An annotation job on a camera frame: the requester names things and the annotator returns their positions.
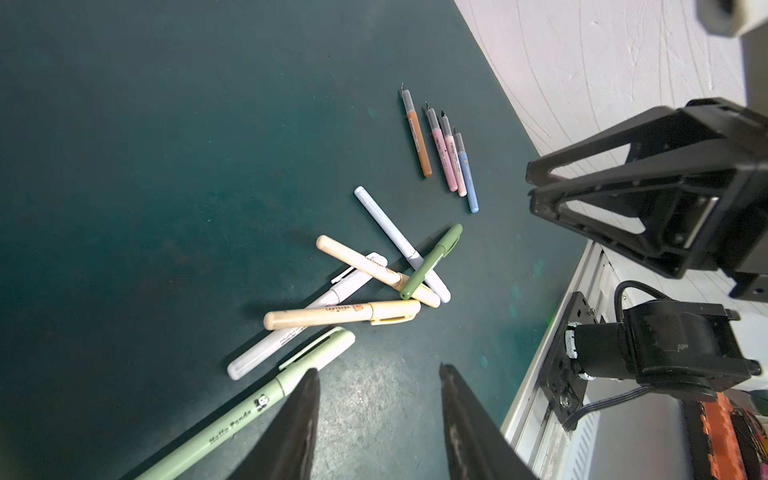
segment light blue pen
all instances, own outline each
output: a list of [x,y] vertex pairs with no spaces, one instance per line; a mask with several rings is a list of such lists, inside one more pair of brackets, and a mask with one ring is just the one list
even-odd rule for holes
[[467,159],[467,152],[464,150],[464,139],[462,138],[462,134],[456,133],[456,127],[453,127],[453,137],[456,139],[458,163],[462,166],[464,184],[467,187],[467,201],[469,202],[469,211],[476,214],[480,211],[480,206],[478,205],[478,196],[475,193],[475,182],[472,181],[472,172],[469,171],[469,159]]

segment pink pen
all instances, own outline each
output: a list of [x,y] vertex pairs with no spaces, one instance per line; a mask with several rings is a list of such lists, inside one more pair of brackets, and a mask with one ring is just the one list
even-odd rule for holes
[[445,135],[445,148],[448,150],[448,159],[451,161],[451,168],[453,169],[453,176],[456,177],[456,183],[458,184],[458,195],[460,197],[467,196],[467,186],[464,183],[464,174],[462,174],[462,165],[458,162],[458,152],[456,152],[456,142],[453,140],[453,131],[451,130],[451,124],[448,122],[448,117],[445,116],[445,111],[440,114],[440,128]]
[[437,114],[435,113],[434,108],[429,107],[429,104],[424,105],[427,110],[429,127],[432,129],[432,136],[435,138],[435,146],[437,147],[437,153],[440,157],[440,164],[442,164],[442,170],[445,172],[445,180],[448,181],[448,189],[451,192],[455,192],[458,190],[456,175],[453,173],[453,168],[451,167],[451,160],[448,157],[448,148],[445,147],[442,130],[440,130],[440,124],[437,122]]

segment dark green pen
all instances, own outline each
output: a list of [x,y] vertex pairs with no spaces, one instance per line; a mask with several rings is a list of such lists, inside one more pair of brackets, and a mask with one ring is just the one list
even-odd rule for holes
[[462,237],[462,231],[464,227],[460,223],[457,223],[451,227],[448,232],[442,236],[440,241],[435,245],[435,248],[429,252],[429,255],[424,259],[424,263],[419,267],[417,271],[411,275],[411,278],[406,282],[403,288],[400,290],[400,298],[403,300],[410,300],[413,292],[419,288],[419,285],[424,281],[424,277],[429,271],[435,268],[443,257],[447,257],[453,247],[458,243],[458,239]]

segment screw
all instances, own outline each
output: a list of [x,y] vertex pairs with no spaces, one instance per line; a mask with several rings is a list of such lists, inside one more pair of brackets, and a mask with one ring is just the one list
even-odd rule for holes
[[560,405],[564,406],[566,409],[573,405],[571,397],[566,393],[560,395]]

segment white pen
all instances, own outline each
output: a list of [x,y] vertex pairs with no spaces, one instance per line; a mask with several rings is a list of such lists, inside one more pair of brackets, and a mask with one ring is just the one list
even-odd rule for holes
[[[413,248],[413,245],[411,245],[405,236],[400,233],[400,230],[395,227],[395,224],[386,216],[384,210],[379,207],[366,189],[357,187],[355,189],[355,197],[357,197],[357,200],[360,200],[360,203],[366,210],[368,210],[371,217],[376,220],[382,230],[384,230],[384,233],[386,233],[387,237],[389,237],[395,244],[397,250],[400,250],[400,253],[402,253],[406,260],[408,260],[408,263],[411,264],[413,269],[418,270],[422,263],[424,263],[424,259],[419,255],[419,252]],[[440,277],[437,276],[437,273],[435,273],[434,270],[430,270],[430,272],[427,273],[426,277],[424,277],[424,283],[426,283],[433,292],[437,293],[441,302],[448,303],[451,301],[451,292],[449,292],[448,287],[445,286],[442,280],[440,280]]]
[[[381,266],[386,266],[388,263],[385,257],[376,252],[366,255],[366,258],[373,260]],[[360,288],[368,283],[371,278],[372,277],[368,273],[355,270],[355,268],[351,266],[331,280],[333,286],[331,286],[328,291],[321,295],[317,300],[307,305],[306,308],[312,309],[338,305],[349,298],[349,296],[357,290],[360,290]],[[292,329],[279,329],[265,336],[256,345],[250,347],[243,355],[237,357],[230,363],[227,367],[227,373],[230,378],[232,380],[243,378],[246,373],[255,369],[270,355],[291,341],[296,335],[299,335],[299,333],[304,331],[305,328],[306,327],[304,326],[300,326]]]

